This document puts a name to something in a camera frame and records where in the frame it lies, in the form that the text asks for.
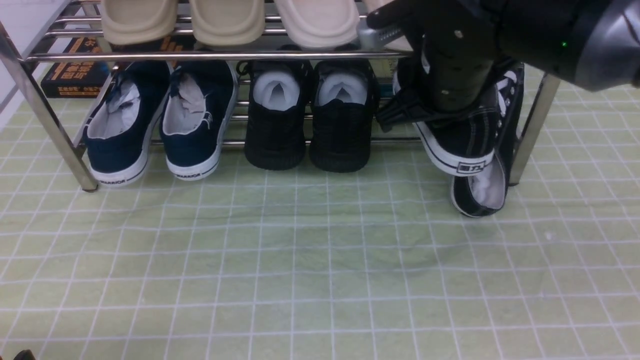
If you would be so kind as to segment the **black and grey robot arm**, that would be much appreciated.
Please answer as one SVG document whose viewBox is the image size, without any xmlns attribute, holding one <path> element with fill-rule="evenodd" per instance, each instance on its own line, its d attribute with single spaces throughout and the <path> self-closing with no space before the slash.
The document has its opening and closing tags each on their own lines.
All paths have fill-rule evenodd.
<svg viewBox="0 0 640 360">
<path fill-rule="evenodd" d="M 639 87 L 637 0 L 393 0 L 359 21 L 363 50 L 404 37 L 429 75 L 378 114 L 384 132 L 468 116 L 515 62 L 590 92 Z"/>
</svg>

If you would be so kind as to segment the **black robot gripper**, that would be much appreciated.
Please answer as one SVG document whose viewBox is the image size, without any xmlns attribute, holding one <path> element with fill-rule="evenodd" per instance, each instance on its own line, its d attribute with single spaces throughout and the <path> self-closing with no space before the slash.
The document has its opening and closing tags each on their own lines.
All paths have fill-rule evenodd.
<svg viewBox="0 0 640 360">
<path fill-rule="evenodd" d="M 481 0 L 393 0 L 372 10 L 373 28 L 398 23 L 407 41 L 424 54 L 430 70 L 425 96 L 435 110 L 453 113 L 477 99 L 498 58 L 496 14 Z M 416 92 L 398 92 L 375 114 L 382 132 L 398 125 L 438 120 Z"/>
</svg>

